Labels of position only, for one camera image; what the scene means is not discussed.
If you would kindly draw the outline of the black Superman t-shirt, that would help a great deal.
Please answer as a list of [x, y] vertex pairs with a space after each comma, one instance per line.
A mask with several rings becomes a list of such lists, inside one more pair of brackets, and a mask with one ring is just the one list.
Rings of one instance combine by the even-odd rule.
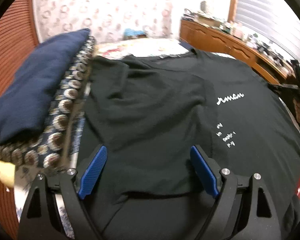
[[79, 160], [107, 162], [83, 203], [103, 239], [194, 239], [213, 205], [190, 161], [199, 145], [236, 175], [259, 173], [283, 237], [300, 221], [300, 132], [242, 61], [201, 50], [91, 61]]

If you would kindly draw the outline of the folded circle patterned garment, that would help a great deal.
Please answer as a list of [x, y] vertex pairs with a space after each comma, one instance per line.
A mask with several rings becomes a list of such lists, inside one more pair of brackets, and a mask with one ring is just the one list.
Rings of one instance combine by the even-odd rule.
[[94, 45], [95, 38], [90, 34], [72, 59], [50, 103], [43, 131], [27, 141], [1, 145], [0, 161], [12, 163], [17, 167], [26, 165], [44, 169], [60, 165], [65, 146], [63, 132], [66, 129], [66, 115], [73, 109], [74, 101], [87, 80]]

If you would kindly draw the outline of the yellow pillow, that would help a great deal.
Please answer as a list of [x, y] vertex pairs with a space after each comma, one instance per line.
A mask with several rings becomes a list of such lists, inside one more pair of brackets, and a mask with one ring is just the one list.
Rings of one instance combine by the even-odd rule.
[[14, 187], [15, 165], [0, 161], [0, 181], [8, 188]]

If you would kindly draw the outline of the grey window roller blind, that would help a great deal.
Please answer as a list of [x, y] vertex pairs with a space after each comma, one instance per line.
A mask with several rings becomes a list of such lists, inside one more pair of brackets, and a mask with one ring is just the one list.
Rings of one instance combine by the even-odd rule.
[[237, 0], [235, 21], [269, 38], [300, 62], [300, 20], [284, 0]]

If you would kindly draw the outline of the folded navy blue garment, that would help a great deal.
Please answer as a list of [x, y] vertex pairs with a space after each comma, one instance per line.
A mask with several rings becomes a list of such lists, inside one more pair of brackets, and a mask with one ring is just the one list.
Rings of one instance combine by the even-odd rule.
[[90, 29], [56, 35], [39, 44], [0, 97], [0, 146], [41, 133], [50, 103]]

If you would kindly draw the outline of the wooden sideboard cabinet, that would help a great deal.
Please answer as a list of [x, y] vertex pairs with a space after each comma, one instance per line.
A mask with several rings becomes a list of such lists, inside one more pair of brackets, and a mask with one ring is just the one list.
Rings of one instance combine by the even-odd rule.
[[197, 22], [181, 20], [179, 37], [196, 49], [225, 53], [250, 66], [257, 74], [273, 84], [285, 83], [288, 74], [264, 55], [241, 40]]

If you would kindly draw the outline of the floral bed cover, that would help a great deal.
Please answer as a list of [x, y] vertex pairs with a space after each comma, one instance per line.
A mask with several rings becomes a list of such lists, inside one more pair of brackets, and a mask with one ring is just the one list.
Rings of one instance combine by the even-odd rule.
[[[130, 54], [137, 57], [175, 56], [186, 53], [190, 48], [190, 45], [173, 39], [144, 38], [98, 45], [94, 53], [117, 60]], [[84, 126], [82, 108], [89, 91], [90, 85], [85, 81], [73, 109], [66, 115], [62, 152], [65, 164], [45, 170], [29, 168], [29, 173], [34, 175], [29, 189], [15, 188], [17, 196], [25, 194], [23, 200], [17, 201], [18, 239], [74, 239], [75, 233], [70, 223], [74, 214], [78, 213], [85, 222], [89, 221], [76, 194], [79, 183], [76, 163]]]

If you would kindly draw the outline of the circle patterned sheer curtain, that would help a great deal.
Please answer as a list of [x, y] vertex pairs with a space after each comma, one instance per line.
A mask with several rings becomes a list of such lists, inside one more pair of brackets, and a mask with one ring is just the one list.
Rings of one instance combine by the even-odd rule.
[[176, 0], [32, 0], [41, 42], [61, 33], [88, 28], [98, 43], [123, 39], [126, 30], [150, 38], [176, 38]]

